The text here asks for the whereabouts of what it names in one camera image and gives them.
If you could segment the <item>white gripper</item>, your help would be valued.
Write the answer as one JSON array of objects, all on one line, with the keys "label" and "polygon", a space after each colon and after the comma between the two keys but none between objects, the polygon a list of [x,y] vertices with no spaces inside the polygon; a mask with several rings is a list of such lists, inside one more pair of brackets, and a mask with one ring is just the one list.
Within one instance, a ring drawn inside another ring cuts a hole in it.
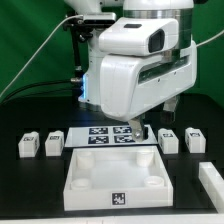
[{"label": "white gripper", "polygon": [[145,132],[143,121],[137,116],[163,102],[161,122],[172,124],[175,121],[179,103],[179,96],[176,95],[191,88],[196,81],[196,43],[191,41],[191,46],[182,49],[180,56],[186,60],[182,66],[159,71],[144,81],[139,80],[139,75],[150,72],[154,66],[160,66],[163,59],[161,53],[148,57],[107,55],[102,60],[101,109],[111,119],[130,120],[128,124],[134,141],[143,141]]}]

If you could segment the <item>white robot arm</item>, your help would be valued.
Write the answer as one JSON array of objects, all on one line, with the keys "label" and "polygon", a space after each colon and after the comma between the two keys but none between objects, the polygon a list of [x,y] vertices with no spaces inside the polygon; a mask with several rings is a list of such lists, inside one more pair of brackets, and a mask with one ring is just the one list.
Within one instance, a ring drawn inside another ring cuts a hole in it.
[{"label": "white robot arm", "polygon": [[127,122],[136,141],[145,138],[142,115],[196,81],[192,39],[194,0],[64,0],[88,43],[89,68],[79,102]]}]

